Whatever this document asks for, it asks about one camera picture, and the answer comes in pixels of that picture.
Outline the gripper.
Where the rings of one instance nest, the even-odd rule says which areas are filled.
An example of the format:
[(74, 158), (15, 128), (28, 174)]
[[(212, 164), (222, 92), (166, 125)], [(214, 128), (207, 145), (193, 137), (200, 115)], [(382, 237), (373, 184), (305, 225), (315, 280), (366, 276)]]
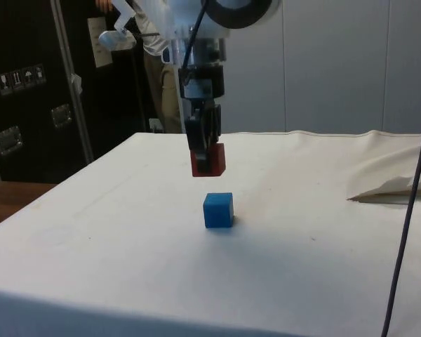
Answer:
[[(225, 94), (223, 66), (180, 68), (180, 96), (185, 100), (214, 100)], [(211, 172), (211, 143), (221, 136), (221, 106), (193, 103), (192, 114), (185, 121), (189, 149), (199, 173)]]

